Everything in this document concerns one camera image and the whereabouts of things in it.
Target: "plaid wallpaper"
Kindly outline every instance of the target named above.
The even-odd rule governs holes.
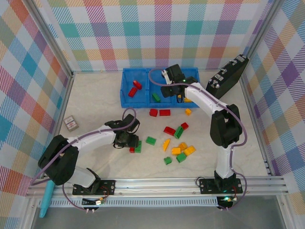
[[[275,173],[305,228],[305,0],[286,0],[244,79]]]
[[[219,68],[251,45],[272,2],[35,1],[71,67],[78,71],[176,63]]]
[[[0,6],[0,229],[20,207],[51,140],[68,77],[21,0]]]

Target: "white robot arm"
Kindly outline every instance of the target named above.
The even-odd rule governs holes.
[[[61,149],[73,142],[73,145],[69,146],[45,170],[45,173],[56,185],[62,185],[66,182],[73,183],[84,188],[87,194],[94,194],[99,188],[100,178],[91,169],[76,166],[78,157],[108,144],[113,144],[115,148],[137,147],[139,137],[134,133],[139,125],[140,122],[129,114],[123,120],[106,122],[105,125],[82,135],[82,137],[76,136],[67,139],[61,135],[55,136],[41,156],[38,166],[44,168],[56,154],[60,153]]]
[[[240,182],[231,170],[230,156],[234,153],[231,146],[239,140],[242,128],[227,110],[239,118],[237,106],[227,105],[216,99],[195,78],[186,78],[177,64],[163,70],[162,75],[167,84],[161,87],[164,97],[177,96],[177,102],[179,95],[182,99],[186,97],[197,104],[211,119],[210,136],[218,146],[215,179],[211,186],[217,187],[220,192],[231,189],[232,184],[235,186]]]
[[[104,129],[109,129],[109,126],[102,125],[100,128],[95,131],[100,131]],[[110,145],[114,143],[116,133],[113,131],[99,132],[97,134],[91,135],[88,138],[84,138],[80,141],[77,141],[73,146],[78,148],[79,157],[82,157],[87,152],[90,152],[98,147],[104,145]],[[68,143],[72,142],[75,139],[78,139],[79,136],[69,137]],[[95,175],[88,169],[81,168],[79,166],[75,167],[72,177],[67,181],[67,183],[78,184],[83,187],[90,187],[95,181]]]
[[[192,83],[192,85],[205,91],[205,89],[200,85],[200,83]],[[210,119],[212,119],[212,115],[216,111],[222,110],[222,108],[216,105],[210,98],[208,98],[203,93],[192,87],[187,87],[184,92],[185,97],[196,103],[209,116]],[[219,104],[227,106],[227,104],[219,101],[218,99],[215,98],[215,100],[217,100]],[[233,175],[233,171],[230,169],[230,146],[231,145],[229,145],[227,148],[219,146],[217,151],[216,173],[222,179],[228,178]]]

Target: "white table surface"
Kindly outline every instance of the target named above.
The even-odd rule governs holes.
[[[200,72],[201,84],[205,88],[208,79],[215,71]],[[124,111],[120,103],[120,86],[122,72],[99,74],[78,74],[72,87],[65,118],[73,115],[78,129],[69,132],[62,125],[61,135],[64,137],[82,135],[95,130],[107,121],[121,119]],[[240,84],[237,83],[221,100],[227,104],[235,104],[239,108],[241,120],[248,133],[248,142],[238,147],[234,155],[234,168],[246,176],[266,176],[263,158],[254,133],[252,122],[244,100]],[[187,116],[185,109],[171,109],[169,117],[151,117],[149,109],[136,109],[137,118],[141,122],[137,135],[142,140],[140,154],[129,153],[128,148],[115,149],[112,145],[102,146],[88,152],[78,159],[77,165],[89,167],[100,177],[109,178],[154,178],[154,177],[212,177],[216,168],[217,146],[210,138],[210,121],[199,108],[193,108]],[[166,126],[176,129],[186,122],[189,128],[180,139],[163,132]],[[147,136],[157,139],[155,146],[145,143]],[[166,152],[163,142],[170,138]],[[197,150],[178,163],[171,155],[171,148],[185,142]],[[163,159],[171,156],[173,162],[165,165]]]

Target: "cable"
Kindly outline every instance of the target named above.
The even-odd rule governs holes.
[[[137,114],[136,114],[136,111],[132,108],[132,107],[128,107],[128,108],[126,108],[125,110],[124,110],[124,112],[123,112],[123,118],[124,118],[124,115],[125,115],[125,113],[126,113],[126,111],[127,110],[132,110],[133,111],[133,113],[134,113],[134,117],[133,117],[133,120],[131,121],[131,123],[129,123],[128,125],[126,125],[126,126],[123,126],[123,127],[119,127],[119,128],[113,128],[113,129],[104,129],[104,130],[97,130],[97,131],[92,131],[92,132],[89,132],[89,133],[86,133],[86,134],[84,134],[84,135],[82,135],[82,136],[80,136],[80,137],[78,137],[77,139],[74,139],[73,141],[71,141],[70,143],[68,143],[67,145],[65,145],[53,158],[52,158],[52,160],[51,161],[49,161],[49,163],[31,180],[31,182],[30,182],[30,185],[31,186],[34,186],[34,185],[38,185],[38,184],[41,184],[41,183],[43,183],[43,182],[46,182],[46,181],[48,181],[48,179],[46,179],[46,180],[42,180],[42,181],[39,181],[39,182],[36,182],[36,183],[34,183],[34,181],[36,180],[36,179],[38,179],[38,177],[40,177],[40,175],[44,172],[44,171],[46,171],[47,170],[47,168],[59,157],[59,155],[60,154],[62,154],[68,147],[70,147],[71,145],[73,145],[74,143],[76,143],[77,141],[79,141],[79,140],[82,140],[83,138],[85,138],[85,137],[88,137],[88,136],[91,136],[91,135],[94,135],[94,134],[98,134],[98,133],[102,133],[102,132],[106,132],[106,131],[116,131],[116,130],[123,130],[123,129],[126,129],[126,128],[128,128],[129,126],[131,126],[133,123],[134,123],[134,121],[135,121],[135,119],[136,119],[136,116],[137,116]]]
[[[234,144],[234,145],[232,145],[231,148],[230,148],[230,169],[231,169],[234,173],[236,173],[237,175],[240,175],[240,176],[244,179],[244,192],[243,192],[243,195],[239,198],[239,201],[237,201],[237,202],[234,204],[234,206],[232,206],[232,207],[235,207],[237,204],[239,204],[239,202],[241,201],[241,199],[244,198],[244,196],[246,195],[246,192],[247,192],[247,185],[248,185],[248,184],[247,184],[247,179],[246,179],[246,177],[245,177],[243,174],[236,172],[236,171],[233,169],[233,166],[232,166],[232,158],[233,158],[233,150],[234,150],[234,148],[235,148],[235,147],[239,147],[239,146],[244,146],[244,145],[246,144],[247,140],[248,140],[248,135],[247,135],[245,126],[244,126],[243,123],[240,121],[240,119],[236,116],[236,114],[234,114],[234,113],[233,113],[230,109],[228,109],[227,107],[225,107],[225,106],[223,106],[222,104],[218,103],[217,100],[216,100],[211,94],[209,94],[208,92],[203,91],[203,90],[200,89],[199,87],[196,87],[196,86],[194,86],[194,85],[187,84],[187,83],[162,84],[162,83],[157,83],[157,82],[155,82],[155,81],[152,79],[152,75],[151,75],[151,74],[152,74],[152,72],[154,72],[154,71],[160,71],[160,70],[163,71],[162,68],[153,68],[153,69],[151,69],[151,70],[148,72],[148,78],[149,78],[149,80],[150,80],[153,84],[158,85],[158,86],[161,86],[161,87],[163,87],[163,86],[164,86],[164,87],[171,87],[171,86],[179,86],[179,85],[181,85],[181,86],[192,87],[192,88],[196,89],[197,91],[203,93],[206,97],[208,97],[210,100],[212,100],[216,105],[220,106],[222,109],[224,109],[225,111],[227,111],[228,113],[230,113],[230,114],[236,119],[236,121],[238,122],[238,124],[242,127],[242,130],[243,130],[243,132],[244,132],[244,141],[243,141],[242,143],[240,143],[240,144]]]
[[[67,194],[66,194],[66,192],[65,192],[65,186],[64,186],[64,185],[65,185],[65,184],[62,185],[62,193],[63,193],[63,195],[66,197],[67,201],[68,201],[70,204],[72,204],[73,207],[76,207],[76,208],[79,209],[79,210],[87,211],[86,209],[81,208],[81,207],[78,207],[77,205],[75,205],[75,204],[68,198],[68,196],[67,196]]]
[[[236,190],[235,186],[232,186],[232,188],[234,189],[234,198],[237,198],[237,196],[236,196],[237,190]]]
[[[195,180],[195,184],[196,184],[198,187],[200,187],[200,185],[198,184],[198,180],[199,180],[200,178],[205,179],[204,177],[198,177],[198,178]]]

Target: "red lego brick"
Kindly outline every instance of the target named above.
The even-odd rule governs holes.
[[[171,116],[171,110],[160,110],[160,116]]]
[[[167,126],[167,127],[163,130],[163,132],[165,132],[165,133],[167,133],[167,134],[173,136],[173,135],[175,134],[176,130],[174,130],[174,129],[172,129],[172,128],[170,128],[170,127]]]
[[[183,130],[186,130],[187,128],[189,128],[189,125],[187,123],[182,123],[181,127],[183,128]]]
[[[142,89],[142,84],[140,84],[140,83],[139,83],[138,81],[136,81],[136,80],[133,81],[133,85],[134,85],[137,89],[139,89],[139,90]]]
[[[149,115],[153,116],[153,117],[157,117],[158,110],[157,109],[151,109],[150,112],[149,112]]]
[[[133,87],[130,91],[129,91],[129,93],[128,93],[128,96],[129,97],[134,97],[134,94],[137,92],[137,90],[138,89],[136,89],[135,87]]]

